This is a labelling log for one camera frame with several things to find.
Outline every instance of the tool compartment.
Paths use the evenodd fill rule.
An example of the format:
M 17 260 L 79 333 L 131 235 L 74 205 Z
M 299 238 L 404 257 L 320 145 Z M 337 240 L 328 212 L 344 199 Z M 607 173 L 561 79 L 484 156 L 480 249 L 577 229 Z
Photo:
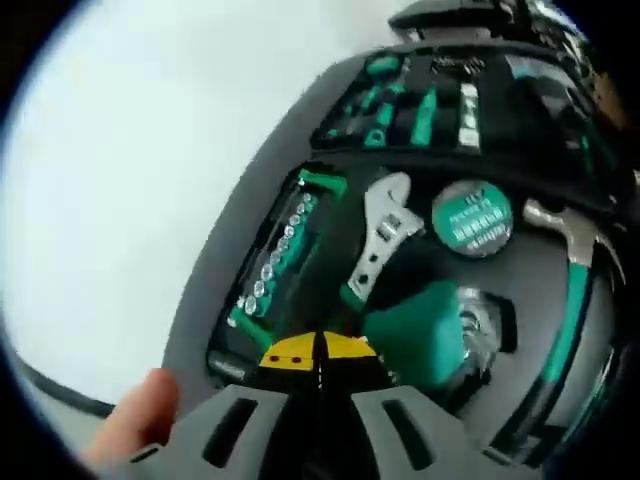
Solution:
M 323 168 L 312 172 L 323 181 L 344 179 L 344 192 L 350 192 L 351 198 L 356 199 L 352 204 L 346 193 L 342 194 L 344 197 L 337 196 L 334 190 L 301 182 L 300 175 L 292 177 L 283 188 L 267 227 L 261 229 L 263 234 L 256 238 L 256 248 L 233 290 L 236 298 L 229 299 L 228 308 L 217 323 L 210 342 L 211 351 L 233 352 L 239 357 L 239 364 L 246 368 L 252 362 L 255 364 L 264 352 L 259 342 L 250 340 L 250 335 L 237 323 L 229 325 L 225 320 L 227 317 L 233 319 L 234 313 L 238 314 L 237 297 L 245 296 L 246 301 L 252 285 L 259 281 L 262 266 L 269 261 L 274 247 L 277 248 L 277 240 L 282 238 L 284 229 L 289 225 L 288 219 L 296 214 L 295 206 L 304 203 L 305 194 L 317 199 L 304 224 L 307 243 L 295 261 L 274 274 L 277 286 L 267 288 L 274 292 L 268 309 L 248 316 L 268 331 L 274 341 L 307 331 L 345 333 L 345 325 L 336 323 L 336 319 L 345 318 L 341 286 L 354 268 L 364 245 L 366 227 L 362 198 L 368 185 L 390 172 L 388 169 L 360 166 L 346 170 Z M 501 346 L 488 377 L 478 379 L 462 396 L 430 392 L 432 398 L 465 422 L 473 438 L 488 446 L 540 373 L 555 332 L 562 325 L 567 294 L 566 245 L 562 237 L 524 224 L 518 212 L 522 212 L 528 192 L 498 185 L 514 211 L 512 238 L 495 255 L 465 258 L 437 238 L 431 215 L 438 194 L 448 185 L 466 177 L 444 172 L 434 174 L 417 167 L 405 168 L 403 172 L 409 175 L 412 184 L 406 206 L 425 219 L 425 233 L 405 241 L 391 257 L 365 308 L 357 315 L 360 320 L 356 321 L 356 330 L 349 333 L 361 335 L 363 330 L 359 328 L 362 324 L 358 325 L 358 321 L 363 321 L 372 312 L 402 304 L 438 282 L 450 282 L 458 290 L 475 289 L 492 298 L 491 308 L 498 311 L 493 316 L 498 318 L 494 326 Z M 320 248 L 320 239 L 327 232 L 332 232 L 332 240 L 328 247 Z M 615 315 L 610 270 L 610 262 L 606 258 L 598 258 L 593 267 L 589 308 L 584 316 L 585 330 L 576 344 L 580 353 L 568 380 L 574 385 L 575 395 L 563 398 L 554 407 L 551 417 L 551 425 L 562 431 L 571 426 L 583 407 L 582 396 L 578 392 L 588 394 L 611 354 Z M 422 308 L 427 314 L 429 306 L 423 305 Z M 225 375 L 220 368 L 213 368 L 212 372 L 225 376 L 232 383 L 238 381 L 232 378 L 233 375 Z M 540 437 L 532 437 L 523 450 L 526 452 L 526 455 L 522 454 L 523 458 L 536 448 L 547 448 L 545 442 L 555 439 L 547 440 L 545 431 L 544 425 L 540 426 Z
M 287 158 L 287 168 L 278 164 L 279 173 L 271 175 L 269 168 L 256 174 L 257 170 L 252 171 L 250 166 L 241 179 L 246 202 L 240 210 L 244 208 L 249 213 L 247 205 L 255 198 L 267 197 L 266 190 L 271 196 L 268 202 L 255 205 L 259 212 L 253 215 L 250 226 L 236 229 L 234 226 L 242 220 L 227 218 L 225 231 L 231 231 L 233 241 L 242 245 L 236 248 L 242 250 L 242 259 L 227 270 L 228 283 L 215 292 L 202 294 L 219 298 L 219 293 L 224 292 L 224 301 L 217 301 L 215 308 L 197 310 L 198 315 L 213 312 L 207 319 L 209 331 L 201 335 L 203 339 L 210 335 L 206 362 L 212 385 L 245 383 L 251 378 L 252 369 L 265 351 L 264 338 L 277 341 L 320 330 L 359 336 L 373 322 L 377 330 L 369 330 L 370 345 L 376 350 L 380 345 L 374 337 L 384 331 L 378 327 L 392 323 L 387 322 L 391 313 L 400 318 L 408 315 L 407 310 L 415 310 L 424 313 L 423 323 L 433 321 L 433 311 L 446 313 L 449 320 L 455 318 L 466 342 L 473 324 L 479 323 L 476 314 L 480 312 L 489 319 L 499 342 L 499 350 L 490 360 L 474 353 L 474 362 L 488 365 L 487 374 L 466 382 L 471 372 L 465 359 L 459 368 L 449 363 L 438 372 L 416 369 L 408 372 L 409 376 L 405 372 L 404 378 L 410 379 L 405 381 L 391 368 L 392 360 L 397 360 L 392 358 L 396 352 L 385 355 L 376 350 L 384 357 L 385 368 L 391 370 L 391 380 L 414 385 L 423 373 L 431 375 L 431 383 L 418 388 L 464 422 L 473 445 L 501 461 L 508 458 L 516 463 L 539 464 L 560 439 L 580 431 L 584 418 L 591 418 L 606 398 L 619 356 L 616 339 L 622 335 L 621 326 L 628 323 L 619 307 L 619 297 L 625 289 L 620 286 L 610 257 L 599 249 L 589 274 L 585 311 L 581 312 L 582 335 L 572 345 L 575 358 L 561 382 L 565 388 L 546 419 L 527 432 L 516 451 L 495 447 L 496 437 L 516 416 L 545 368 L 567 305 L 566 240 L 557 233 L 526 224 L 523 211 L 528 199 L 539 200 L 554 212 L 570 207 L 595 222 L 613 239 L 616 251 L 624 255 L 628 247 L 624 244 L 628 238 L 624 230 L 632 228 L 624 215 L 628 171 L 619 160 L 620 152 L 603 148 L 610 143 L 596 128 L 596 120 L 589 125 L 580 111 L 567 114 L 568 110 L 557 108 L 559 103 L 543 97 L 569 98 L 582 111 L 588 105 L 573 98 L 575 92 L 560 92 L 558 83 L 562 82 L 558 78 L 555 83 L 545 78 L 539 81 L 535 62 L 514 67 L 512 59 L 506 58 L 513 54 L 526 56 L 522 52 L 476 46 L 429 47 L 385 50 L 351 61 L 347 70 L 353 77 L 341 81 L 339 88 L 333 88 L 337 94 L 321 109 L 313 110 L 317 113 L 313 128 L 289 135 L 287 141 L 283 141 L 284 135 L 274 134 L 279 139 L 270 139 L 264 149 L 267 153 L 261 158 L 272 161 L 277 151 L 279 159 Z M 552 58 L 542 60 L 554 64 Z M 409 69 L 403 70 L 407 63 Z M 403 74 L 401 88 L 398 78 Z M 472 84 L 477 90 L 477 101 L 471 105 L 466 102 L 467 97 L 476 97 L 473 90 L 463 88 L 465 84 Z M 432 111 L 434 96 L 436 109 Z M 307 105 L 307 111 L 294 108 L 279 129 L 291 130 L 308 119 L 312 103 Z M 391 113 L 387 105 L 392 106 Z M 475 115 L 479 139 L 478 145 L 471 147 L 460 144 L 460 129 L 469 123 L 463 125 L 462 119 L 469 112 Z M 526 118 L 529 112 L 532 118 Z M 429 122 L 430 133 L 418 129 L 414 135 L 416 124 L 426 125 L 425 122 Z M 384 135 L 371 138 L 371 132 L 376 130 Z M 583 137 L 587 138 L 588 148 Z M 613 154 L 615 161 L 611 162 L 607 154 Z M 316 180 L 331 181 L 300 183 L 303 171 Z M 368 299 L 358 306 L 358 301 L 350 303 L 353 298 L 345 299 L 344 291 L 348 289 L 344 287 L 366 243 L 365 195 L 377 181 L 398 173 L 410 179 L 411 190 L 404 207 L 424 220 L 424 232 L 399 245 L 377 277 Z M 346 183 L 340 198 L 327 188 L 336 179 Z M 444 190 L 461 181 L 489 182 L 508 199 L 512 211 L 511 238 L 484 258 L 467 258 L 434 234 L 434 202 Z M 268 188 L 262 189 L 263 182 L 270 182 Z M 254 191 L 262 192 L 261 196 Z M 265 285 L 265 292 L 271 294 L 268 308 L 263 305 L 262 310 L 256 309 L 251 315 L 244 312 L 259 328 L 250 327 L 248 331 L 241 325 L 243 319 L 239 322 L 234 315 L 246 306 L 238 299 L 244 297 L 246 302 L 246 297 L 255 293 L 253 288 L 261 280 L 262 268 L 305 193 L 316 197 L 317 203 L 304 223 L 304 246 L 299 256 L 287 262 L 287 268 L 277 275 L 274 271 L 275 283 L 268 288 Z M 377 224 L 376 229 L 384 227 L 381 231 L 388 232 L 395 228 L 388 218 L 381 218 L 386 224 Z M 231 242 L 224 245 L 233 250 Z M 216 262 L 205 262 L 208 272 L 224 263 L 220 256 L 215 259 Z M 437 301 L 443 295 L 447 301 Z M 190 298 L 185 304 L 193 302 Z M 455 315 L 449 309 L 452 304 Z M 396 310 L 406 305 L 410 308 Z M 458 335 L 460 328 L 448 330 L 447 335 Z M 263 340 L 256 341 L 256 332 Z M 417 335 L 413 332 L 406 337 Z M 441 339 L 436 333 L 429 341 L 437 347 Z M 484 348 L 482 340 L 480 336 L 474 338 Z M 443 363 L 450 360 L 447 355 L 454 350 L 432 349 Z M 449 381 L 436 385 L 441 376 L 448 376 Z M 582 413 L 585 411 L 590 412 L 586 417 Z

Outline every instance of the green socket rail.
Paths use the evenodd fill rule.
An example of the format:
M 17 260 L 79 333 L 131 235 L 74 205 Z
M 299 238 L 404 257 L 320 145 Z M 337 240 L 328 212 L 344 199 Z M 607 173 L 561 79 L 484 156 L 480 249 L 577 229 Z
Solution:
M 320 187 L 332 192 L 336 198 L 341 198 L 347 189 L 347 180 L 343 177 L 313 173 L 303 169 L 298 175 L 298 185 L 301 187 L 305 185 Z M 289 219 L 289 223 L 285 227 L 285 235 L 280 239 L 280 241 L 285 239 L 286 247 L 283 246 L 271 252 L 269 260 L 262 267 L 261 280 L 258 281 L 263 284 L 259 289 L 261 295 L 254 295 L 256 293 L 254 284 L 254 291 L 247 296 L 242 296 L 231 310 L 230 323 L 235 324 L 249 335 L 260 347 L 262 353 L 271 347 L 274 337 L 271 332 L 256 322 L 256 319 L 263 318 L 267 314 L 273 300 L 273 293 L 277 288 L 278 278 L 298 261 L 305 249 L 307 242 L 305 224 L 317 202 L 318 198 L 314 195 L 305 194 L 303 196 L 303 201 L 296 210 L 297 220 L 291 222 L 291 218 Z

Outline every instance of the tool kit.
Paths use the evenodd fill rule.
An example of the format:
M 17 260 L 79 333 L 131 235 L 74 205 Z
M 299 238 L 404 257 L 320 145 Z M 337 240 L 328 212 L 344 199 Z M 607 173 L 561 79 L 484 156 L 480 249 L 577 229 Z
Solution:
M 326 75 L 256 157 L 281 166 L 250 166 L 230 205 L 268 201 L 208 241 L 237 247 L 194 270 L 229 282 L 185 290 L 211 312 L 210 382 L 246 384 L 308 332 L 360 339 L 478 451 L 539 467 L 598 418 L 631 328 L 624 152 L 538 51 L 397 48 Z

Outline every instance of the green label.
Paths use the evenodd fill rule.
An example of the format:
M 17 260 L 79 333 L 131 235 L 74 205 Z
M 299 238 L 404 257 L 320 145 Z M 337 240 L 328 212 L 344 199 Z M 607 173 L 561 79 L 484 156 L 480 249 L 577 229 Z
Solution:
M 461 181 L 434 201 L 433 228 L 446 246 L 469 257 L 486 257 L 511 237 L 513 213 L 509 200 L 494 185 Z

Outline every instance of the metal tool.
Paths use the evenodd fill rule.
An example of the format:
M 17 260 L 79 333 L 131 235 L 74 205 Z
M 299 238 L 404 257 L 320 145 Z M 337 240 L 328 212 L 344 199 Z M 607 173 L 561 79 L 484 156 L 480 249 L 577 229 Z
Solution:
M 611 255 L 622 283 L 626 283 L 622 264 L 611 241 L 588 218 L 571 208 L 565 208 L 560 213 L 552 213 L 536 200 L 530 199 L 524 208 L 524 219 L 533 226 L 560 232 L 567 240 L 569 261 L 576 265 L 589 268 L 593 259 L 593 247 L 599 243 Z
M 464 147 L 480 149 L 478 129 L 478 88 L 472 83 L 460 86 L 463 101 L 460 102 L 460 118 L 463 119 L 458 132 L 458 143 Z
M 388 86 L 386 90 L 387 98 L 378 109 L 375 125 L 373 125 L 369 129 L 367 135 L 365 136 L 365 147 L 381 148 L 387 146 L 387 130 L 389 129 L 393 121 L 393 117 L 396 111 L 396 100 L 398 99 L 398 97 L 405 93 L 404 82 L 409 72 L 410 63 L 411 61 L 408 58 L 405 58 L 402 61 L 400 74 L 394 80 L 394 82 Z M 361 111 L 361 114 L 359 115 L 359 117 L 356 117 L 358 122 L 362 120 L 362 113 L 364 112 L 364 110 L 366 110 L 366 108 L 363 104 L 363 110 Z
M 256 313 L 257 309 L 258 302 L 256 300 L 256 297 L 254 297 L 253 295 L 249 295 L 244 302 L 244 312 L 247 315 L 253 315 L 254 313 Z
M 287 225 L 286 227 L 284 227 L 284 237 L 289 240 L 290 238 L 292 238 L 296 233 L 296 230 L 293 228 L 293 226 L 291 225 Z
M 263 282 L 268 282 L 273 278 L 273 265 L 265 263 L 260 270 L 260 278 Z
M 610 240 L 588 218 L 570 208 L 558 213 L 550 212 L 530 199 L 525 204 L 524 219 L 533 226 L 559 232 L 565 237 L 569 273 L 564 320 L 556 333 L 544 368 L 514 415 L 492 442 L 494 448 L 508 454 L 517 452 L 527 435 L 545 420 L 553 407 L 562 379 L 571 368 L 575 355 L 573 346 L 581 334 L 580 315 L 596 243 L 607 249 L 618 269 L 620 280 L 626 283 L 620 259 Z
M 347 285 L 365 303 L 378 275 L 407 238 L 424 228 L 424 220 L 404 205 L 411 179 L 398 172 L 378 180 L 364 195 L 367 236 L 362 255 Z
M 524 219 L 531 225 L 561 233 L 567 241 L 569 278 L 565 319 L 556 335 L 543 371 L 545 380 L 556 382 L 563 375 L 568 366 L 567 363 L 571 361 L 571 345 L 578 333 L 580 311 L 587 289 L 588 270 L 591 268 L 593 249 L 596 243 L 607 249 L 618 268 L 623 283 L 626 283 L 626 278 L 611 241 L 591 220 L 575 210 L 565 208 L 562 212 L 552 213 L 544 209 L 537 201 L 528 200 L 524 208 Z
M 465 359 L 482 376 L 493 364 L 500 351 L 500 338 L 495 325 L 499 324 L 499 309 L 476 288 L 460 287 L 460 319 L 462 320 Z
M 276 251 L 279 253 L 284 252 L 287 248 L 289 248 L 289 239 L 287 237 L 281 237 L 278 239 L 278 243 L 276 245 Z
M 253 284 L 253 296 L 256 298 L 262 297 L 266 292 L 265 283 L 262 280 L 258 280 Z

